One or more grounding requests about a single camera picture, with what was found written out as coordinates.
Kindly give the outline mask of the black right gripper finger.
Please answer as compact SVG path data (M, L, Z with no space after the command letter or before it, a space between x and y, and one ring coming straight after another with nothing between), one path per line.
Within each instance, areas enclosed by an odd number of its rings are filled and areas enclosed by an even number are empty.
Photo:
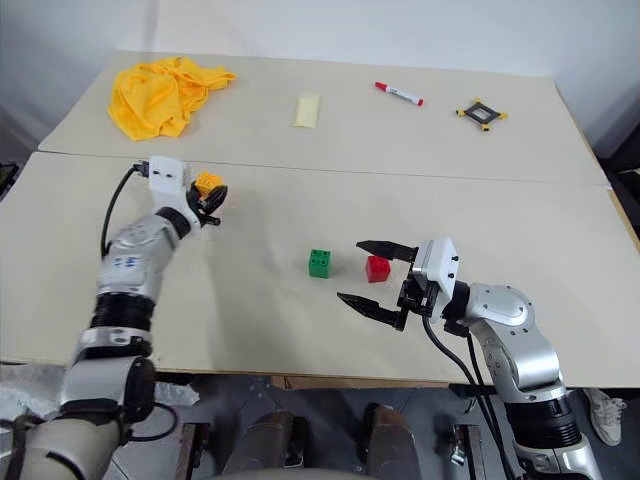
M395 242L381 240L359 241L356 246L373 256L404 262L413 262L419 250L418 247L408 247Z
M391 326L397 331L405 328L406 314L403 311L385 309L378 302L358 295L338 292L337 297L366 318Z

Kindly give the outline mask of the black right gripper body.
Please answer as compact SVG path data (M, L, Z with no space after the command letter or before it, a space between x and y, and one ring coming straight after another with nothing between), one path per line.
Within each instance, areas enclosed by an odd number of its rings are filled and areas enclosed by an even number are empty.
M426 278L422 273L409 269L403 281L397 306L400 308L396 329L403 331L409 313L430 319L437 300L437 282Z

